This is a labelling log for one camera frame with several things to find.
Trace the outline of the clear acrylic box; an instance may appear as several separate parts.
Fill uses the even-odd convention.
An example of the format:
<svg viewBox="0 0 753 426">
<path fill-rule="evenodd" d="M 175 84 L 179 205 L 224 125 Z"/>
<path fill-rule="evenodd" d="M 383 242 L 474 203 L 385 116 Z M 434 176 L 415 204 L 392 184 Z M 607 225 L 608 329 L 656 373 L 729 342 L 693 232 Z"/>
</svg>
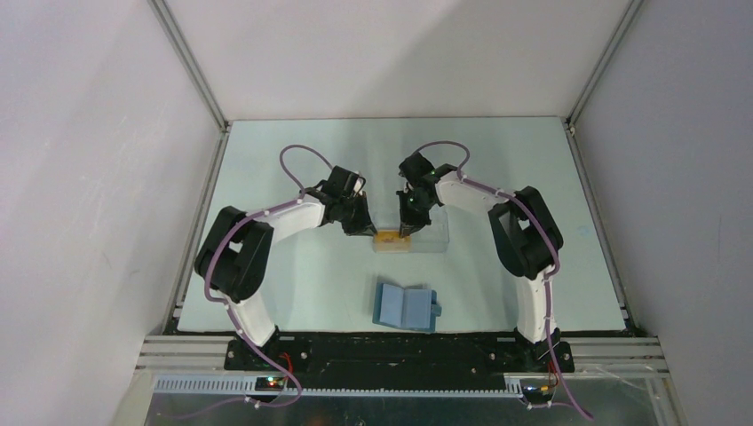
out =
<svg viewBox="0 0 753 426">
<path fill-rule="evenodd" d="M 431 223 L 409 236 L 400 237 L 400 215 L 397 209 L 382 209 L 373 215 L 377 233 L 372 248 L 380 254 L 444 253 L 449 245 L 446 210 L 434 207 L 429 212 Z"/>
</svg>

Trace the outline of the blue card holder wallet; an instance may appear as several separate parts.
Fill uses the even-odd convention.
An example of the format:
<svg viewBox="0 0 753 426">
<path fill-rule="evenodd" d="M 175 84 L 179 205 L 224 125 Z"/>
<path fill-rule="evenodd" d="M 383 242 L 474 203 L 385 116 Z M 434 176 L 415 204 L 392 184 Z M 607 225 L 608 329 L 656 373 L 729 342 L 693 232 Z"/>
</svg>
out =
<svg viewBox="0 0 753 426">
<path fill-rule="evenodd" d="M 374 324 L 404 331 L 435 333 L 437 318 L 442 314 L 435 290 L 422 287 L 404 288 L 378 282 L 372 313 Z"/>
</svg>

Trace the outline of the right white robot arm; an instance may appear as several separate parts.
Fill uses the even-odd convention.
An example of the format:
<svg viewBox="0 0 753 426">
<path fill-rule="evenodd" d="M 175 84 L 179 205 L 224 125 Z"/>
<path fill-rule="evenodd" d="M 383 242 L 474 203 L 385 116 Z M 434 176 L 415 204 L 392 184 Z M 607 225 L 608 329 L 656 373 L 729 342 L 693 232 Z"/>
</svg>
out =
<svg viewBox="0 0 753 426">
<path fill-rule="evenodd" d="M 485 217 L 502 266 L 523 279 L 516 289 L 517 332 L 526 340 L 516 348 L 519 364 L 538 371 L 552 358 L 551 278 L 559 271 L 559 250 L 564 240 L 541 193 L 527 186 L 513 193 L 467 177 L 456 166 L 433 166 L 419 152 L 399 165 L 406 180 L 397 192 L 401 237 L 432 223 L 430 210 L 449 206 Z"/>
</svg>

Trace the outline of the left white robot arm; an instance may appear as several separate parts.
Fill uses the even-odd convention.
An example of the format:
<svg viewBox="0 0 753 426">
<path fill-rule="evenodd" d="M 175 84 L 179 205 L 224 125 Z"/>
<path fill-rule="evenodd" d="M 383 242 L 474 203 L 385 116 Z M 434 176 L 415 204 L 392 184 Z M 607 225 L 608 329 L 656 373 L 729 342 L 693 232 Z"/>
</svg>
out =
<svg viewBox="0 0 753 426">
<path fill-rule="evenodd" d="M 194 272 L 204 280 L 205 298 L 223 306 L 234 332 L 249 344 L 246 357 L 257 368 L 270 369 L 281 357 L 281 346 L 271 339 L 278 327 L 261 294 L 273 246 L 333 223 L 347 236 L 375 235 L 365 184 L 362 174 L 335 166 L 291 201 L 252 212 L 227 206 L 216 216 Z"/>
</svg>

